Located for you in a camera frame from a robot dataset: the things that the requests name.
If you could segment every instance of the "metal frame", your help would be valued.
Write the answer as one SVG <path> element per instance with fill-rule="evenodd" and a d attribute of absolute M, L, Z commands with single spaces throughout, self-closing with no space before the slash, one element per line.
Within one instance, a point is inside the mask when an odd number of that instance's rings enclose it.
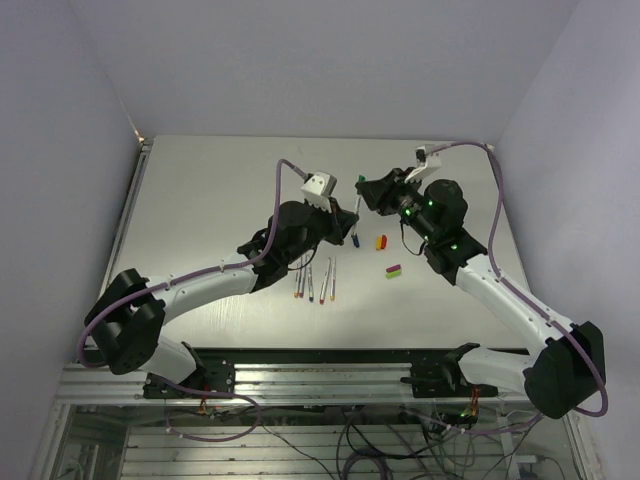
<path fill-rule="evenodd" d="M 131 179 L 116 231 L 111 255 L 101 292 L 113 277 L 114 267 L 126 238 L 129 221 L 151 154 L 153 139 L 145 139 Z M 345 404 L 461 404 L 466 397 L 414 399 L 411 387 L 398 385 L 397 378 L 408 376 L 411 364 L 238 364 L 238 393 L 259 398 L 264 405 L 345 405 Z M 65 367 L 59 389 L 51 409 L 39 453 L 35 459 L 30 480 L 49 480 L 59 461 L 60 447 L 69 428 L 74 406 L 196 406 L 199 399 L 147 400 L 142 396 L 146 382 L 144 372 L 116 377 L 106 369 L 88 371 L 72 364 Z M 497 397 L 481 399 L 481 404 L 504 406 L 509 402 L 528 403 L 519 394 L 501 391 Z M 238 400 L 209 401 L 210 405 L 236 405 Z M 597 455 L 593 434 L 585 417 L 567 415 L 564 419 L 569 432 L 576 464 L 584 480 L 605 480 L 603 467 Z M 527 456 L 519 456 L 513 464 L 528 463 Z"/>

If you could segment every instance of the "marker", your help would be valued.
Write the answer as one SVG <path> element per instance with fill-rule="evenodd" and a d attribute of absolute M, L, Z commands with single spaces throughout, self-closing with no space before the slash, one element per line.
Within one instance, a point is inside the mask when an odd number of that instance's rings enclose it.
<path fill-rule="evenodd" d="M 307 263 L 307 254 L 305 253 L 302 256 L 302 265 Z M 307 278 L 307 267 L 305 266 L 302 270 L 300 270 L 300 276 L 302 277 L 302 281 L 300 282 L 300 290 L 298 291 L 298 298 L 304 298 L 304 282 Z"/>
<path fill-rule="evenodd" d="M 309 278 L 307 278 L 307 283 L 309 284 L 309 301 L 313 302 L 313 274 L 311 272 L 311 263 L 309 263 L 309 266 L 307 267 L 307 276 Z"/>
<path fill-rule="evenodd" d="M 327 271 L 324 272 L 324 280 L 322 280 L 322 288 L 320 288 L 320 305 L 324 305 L 324 298 L 327 295 L 327 287 L 329 286 L 330 274 L 331 274 L 331 257 L 327 259 Z"/>
<path fill-rule="evenodd" d="M 338 257 L 333 257 L 333 269 L 331 270 L 331 301 L 336 299 L 336 269 L 338 264 Z"/>
<path fill-rule="evenodd" d="M 298 281 L 296 282 L 296 298 L 302 298 L 302 295 L 300 295 L 300 283 L 302 282 L 302 258 L 300 259 L 300 261 L 298 262 Z"/>
<path fill-rule="evenodd" d="M 293 297 L 298 298 L 298 284 L 300 282 L 300 270 L 296 269 L 296 280 L 295 280 L 295 291 L 293 292 Z"/>

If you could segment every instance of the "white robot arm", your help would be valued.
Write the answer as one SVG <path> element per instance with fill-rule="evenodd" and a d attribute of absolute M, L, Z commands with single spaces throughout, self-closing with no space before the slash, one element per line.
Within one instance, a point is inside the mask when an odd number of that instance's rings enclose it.
<path fill-rule="evenodd" d="M 485 384 L 526 394 L 543 414 L 562 417 L 595 393 L 601 379 L 604 382 L 601 332 L 589 322 L 577 325 L 524 294 L 463 228 L 468 205 L 459 185 L 436 180 L 421 194 L 415 170 L 426 171 L 420 164 L 416 169 L 395 168 L 380 180 L 358 182 L 356 189 L 370 210 L 398 215 L 403 226 L 412 228 L 424 240 L 422 251 L 433 270 L 487 307 L 528 351 L 516 355 L 466 344 L 447 355 L 445 377 L 453 389 Z"/>

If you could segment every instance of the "colored block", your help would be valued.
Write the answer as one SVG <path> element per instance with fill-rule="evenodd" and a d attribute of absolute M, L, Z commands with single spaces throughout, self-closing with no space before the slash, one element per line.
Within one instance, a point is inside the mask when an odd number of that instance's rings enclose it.
<path fill-rule="evenodd" d="M 387 273 L 385 277 L 387 277 L 388 279 L 392 279 L 393 277 L 397 277 L 401 273 L 402 273 L 402 270 L 396 270 L 395 272 Z"/>
<path fill-rule="evenodd" d="M 381 235 L 376 239 L 376 250 L 384 250 L 387 247 L 387 236 Z"/>

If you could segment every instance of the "wire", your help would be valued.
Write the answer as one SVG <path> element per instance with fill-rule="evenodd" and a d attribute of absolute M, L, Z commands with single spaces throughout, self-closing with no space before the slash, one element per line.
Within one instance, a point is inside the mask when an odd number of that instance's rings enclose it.
<path fill-rule="evenodd" d="M 400 238 L 402 239 L 402 244 L 404 245 L 404 248 L 407 249 L 407 252 L 409 252 L 411 255 L 414 255 L 416 257 L 421 256 L 424 253 L 424 247 L 427 246 L 427 242 L 422 242 L 422 245 L 420 245 L 420 248 L 418 249 L 418 253 L 413 252 L 408 246 L 407 243 L 404 240 L 404 222 L 402 220 L 400 220 Z"/>
<path fill-rule="evenodd" d="M 555 458 L 552 457 L 547 457 L 547 456 L 540 456 L 540 458 L 545 461 L 545 460 L 551 460 L 553 463 L 555 463 L 558 466 L 558 470 L 560 470 L 560 475 L 562 475 L 562 480 L 567 480 L 567 477 L 564 474 L 564 470 L 562 469 L 562 466 L 560 465 L 560 462 L 558 462 Z"/>
<path fill-rule="evenodd" d="M 167 378 L 164 378 L 164 377 L 158 377 L 158 378 L 160 380 L 162 380 L 163 382 L 165 382 L 170 387 L 175 388 L 176 390 L 181 390 L 181 391 L 183 391 L 185 393 L 189 393 L 191 395 L 202 395 L 202 396 L 209 397 L 209 398 L 240 399 L 240 400 L 244 400 L 245 402 L 249 402 L 256 409 L 256 419 L 253 422 L 253 425 L 251 425 L 244 432 L 238 433 L 236 435 L 231 435 L 230 437 L 224 437 L 224 438 L 198 437 L 197 435 L 191 435 L 189 433 L 182 433 L 179 430 L 176 430 L 171 425 L 171 414 L 173 413 L 173 411 L 170 410 L 169 412 L 167 412 L 167 415 L 165 417 L 165 424 L 167 426 L 167 433 L 172 433 L 174 435 L 179 436 L 180 438 L 186 438 L 188 440 L 195 440 L 197 442 L 222 443 L 222 442 L 229 442 L 231 440 L 236 440 L 238 438 L 242 438 L 245 435 L 250 434 L 251 432 L 253 432 L 260 425 L 260 422 L 262 421 L 262 411 L 260 410 L 260 405 L 258 405 L 258 402 L 256 402 L 251 397 L 247 397 L 246 395 L 240 395 L 238 393 L 209 392 L 209 391 L 206 391 L 206 390 L 195 390 L 193 388 L 187 388 L 187 387 L 183 387 L 182 385 L 178 385 L 176 383 L 173 383 L 171 380 L 169 380 Z"/>
<path fill-rule="evenodd" d="M 455 437 L 453 437 L 453 445 L 455 447 L 456 444 L 456 440 L 457 440 L 458 436 L 456 435 Z M 476 464 L 476 447 L 473 445 L 473 440 L 475 440 L 478 437 L 469 437 L 469 443 L 467 444 L 467 451 L 465 453 L 465 463 L 460 463 L 458 461 L 455 460 L 455 450 L 453 453 L 453 457 L 450 457 L 449 455 L 447 455 L 447 452 L 445 451 L 443 444 L 438 445 L 438 451 L 440 452 L 440 456 L 441 457 L 446 457 L 447 460 L 449 460 L 451 463 L 453 463 L 454 465 L 457 465 L 458 467 L 462 467 L 464 469 L 467 468 L 471 468 Z M 467 458 L 469 458 L 469 452 L 471 453 L 471 462 L 467 463 L 466 460 Z"/>
<path fill-rule="evenodd" d="M 410 415 L 415 415 L 416 417 L 420 417 L 428 422 L 431 423 L 436 423 L 438 425 L 442 425 L 443 427 L 447 427 L 447 430 L 453 431 L 453 432 L 457 432 L 463 435 L 500 435 L 502 433 L 513 433 L 513 432 L 518 432 L 520 430 L 524 430 L 527 427 L 530 427 L 531 425 L 535 425 L 536 423 L 538 423 L 542 418 L 543 415 L 538 412 L 536 413 L 533 417 L 531 417 L 529 420 L 527 420 L 526 422 L 523 423 L 519 423 L 516 425 L 510 425 L 508 427 L 501 427 L 501 428 L 497 428 L 494 430 L 471 430 L 471 429 L 466 429 L 466 428 L 459 428 L 453 425 L 450 425 L 446 422 L 443 422 L 442 420 L 433 418 L 429 415 L 427 415 L 426 413 L 422 413 L 419 410 L 414 410 L 414 409 L 410 409 L 410 408 L 406 408 L 406 407 L 401 407 L 405 412 L 407 412 Z"/>
<path fill-rule="evenodd" d="M 593 378 L 596 381 L 596 385 L 598 386 L 598 390 L 600 391 L 600 396 L 602 398 L 602 405 L 600 406 L 600 410 L 596 412 L 592 412 L 589 410 L 585 410 L 580 407 L 575 407 L 574 410 L 578 413 L 582 413 L 583 415 L 587 415 L 589 417 L 602 417 L 606 415 L 609 410 L 609 395 L 607 393 L 607 389 L 604 384 L 604 380 L 600 375 L 597 367 L 587 354 L 587 352 L 582 348 L 580 343 L 569 333 L 562 325 L 560 325 L 557 321 L 552 320 L 551 316 L 540 306 L 538 306 L 533 300 L 531 300 L 525 293 L 521 292 L 515 285 L 513 285 L 508 279 L 502 276 L 502 272 L 498 268 L 498 264 L 495 259 L 495 254 L 493 251 L 493 243 L 496 236 L 496 230 L 498 228 L 498 221 L 500 220 L 500 213 L 502 212 L 502 205 L 504 203 L 504 179 L 502 176 L 502 168 L 500 167 L 500 163 L 496 158 L 495 153 L 484 143 L 473 142 L 473 141 L 462 141 L 462 142 L 452 142 L 443 145 L 438 145 L 437 147 L 432 148 L 429 152 L 426 152 L 426 155 L 432 155 L 434 153 L 442 152 L 443 150 L 447 150 L 452 147 L 457 147 L 461 145 L 469 145 L 474 147 L 479 147 L 484 150 L 489 158 L 489 163 L 493 167 L 493 171 L 496 177 L 496 183 L 498 184 L 498 202 L 496 205 L 496 213 L 493 217 L 493 223 L 491 224 L 491 230 L 489 232 L 489 241 L 487 242 L 487 251 L 489 254 L 489 263 L 491 264 L 491 268 L 496 278 L 511 292 L 518 297 L 522 302 L 531 307 L 538 315 L 540 315 L 544 320 L 546 320 L 550 325 L 555 327 L 575 348 L 578 352 L 582 360 L 587 365 L 587 368 L 593 375 Z"/>
<path fill-rule="evenodd" d="M 355 426 L 353 424 L 350 424 L 350 425 L 348 425 L 348 427 L 346 429 L 345 436 L 346 436 L 346 439 L 347 439 L 347 443 L 349 444 L 349 447 L 351 447 L 351 450 L 353 450 L 355 453 L 362 454 L 360 449 L 355 448 L 353 446 L 353 444 L 351 443 L 351 440 L 349 439 L 349 429 L 351 429 L 351 428 L 353 428 L 358 433 L 358 435 L 360 435 L 360 438 L 362 438 L 362 440 L 367 444 L 367 446 L 373 451 L 373 453 L 371 453 L 370 456 L 385 457 L 385 458 L 388 458 L 390 460 L 407 460 L 409 458 L 427 458 L 428 457 L 427 455 L 422 455 L 421 456 L 420 454 L 425 452 L 425 451 L 427 451 L 427 450 L 429 450 L 430 447 L 422 447 L 419 450 L 416 450 L 416 451 L 412 452 L 411 455 L 398 455 L 398 454 L 394 454 L 394 453 L 385 453 L 385 452 L 381 451 L 379 448 L 377 448 L 375 445 L 373 445 L 369 441 L 369 439 L 364 436 L 364 434 L 360 431 L 360 429 L 357 426 Z M 445 442 L 449 441 L 451 438 L 453 438 L 453 437 L 450 437 L 450 438 L 447 438 L 447 439 L 443 439 L 439 443 L 436 443 L 433 446 L 438 446 L 441 443 L 445 443 Z"/>
<path fill-rule="evenodd" d="M 395 428 L 393 428 L 391 425 L 387 425 L 387 428 L 389 430 L 391 430 L 393 432 L 393 434 L 398 438 L 398 440 L 400 440 L 402 442 L 402 444 L 405 446 L 405 448 L 409 452 L 409 455 L 411 455 L 415 459 L 415 461 L 418 464 L 418 466 L 420 468 L 422 468 L 425 471 L 425 473 L 431 474 L 431 472 L 429 472 L 429 469 L 424 464 L 424 462 L 422 460 L 420 460 L 420 457 L 418 457 L 418 455 L 413 451 L 413 449 L 411 448 L 411 445 L 409 445 L 409 442 L 407 442 L 405 440 L 405 438 L 402 435 L 400 435 L 400 433 Z"/>
<path fill-rule="evenodd" d="M 306 453 L 304 453 L 302 450 L 300 450 L 298 447 L 296 447 L 295 445 L 293 445 L 291 442 L 289 442 L 286 438 L 284 438 L 283 436 L 281 436 L 279 433 L 276 432 L 272 432 L 271 430 L 267 429 L 267 427 L 265 427 L 264 425 L 262 425 L 262 428 L 265 429 L 265 431 L 267 433 L 270 433 L 271 435 L 273 435 L 274 437 L 278 437 L 280 440 L 282 440 L 284 443 L 286 443 L 287 445 L 289 445 L 291 448 L 293 448 L 296 452 L 298 452 L 300 455 L 304 455 L 305 457 L 307 457 L 309 460 L 313 460 L 314 462 L 316 462 L 318 465 L 320 465 L 325 472 L 327 472 L 327 475 L 329 475 L 329 478 L 331 478 L 331 480 L 335 480 L 333 477 L 333 474 L 331 473 L 331 471 L 325 466 L 324 463 L 322 463 L 319 459 L 317 459 L 316 457 L 312 456 L 312 455 L 308 455 Z"/>
<path fill-rule="evenodd" d="M 485 472 L 485 474 L 482 476 L 481 480 L 485 480 L 485 478 L 487 478 L 487 475 L 489 475 L 498 465 L 500 465 L 500 462 L 502 462 L 503 460 L 506 460 L 507 458 L 509 458 L 509 465 L 507 465 L 507 475 L 509 474 L 509 468 L 511 468 L 511 461 L 513 460 L 513 455 L 518 451 L 518 449 L 520 448 L 520 446 L 524 443 L 524 440 L 529 436 L 529 434 L 531 433 L 531 431 L 533 430 L 533 427 L 535 427 L 538 422 L 541 419 L 537 419 L 530 427 L 529 429 L 524 433 L 524 435 L 522 435 L 522 438 L 520 439 L 520 441 L 518 442 L 518 444 L 514 447 L 513 451 L 508 454 L 508 455 L 503 455 L 502 457 L 500 457 L 498 459 L 498 461 L 496 463 L 493 464 L 493 466 L 487 470 Z"/>
<path fill-rule="evenodd" d="M 303 266 L 301 267 L 297 267 L 297 268 L 287 268 L 287 270 L 289 270 L 290 272 L 295 272 L 297 270 L 302 270 L 303 268 L 307 267 L 312 261 L 313 261 L 313 257 L 316 256 L 316 252 L 318 251 L 318 245 L 316 244 L 316 248 L 313 249 L 313 253 L 311 254 L 311 258 L 307 261 L 307 263 L 305 263 Z"/>

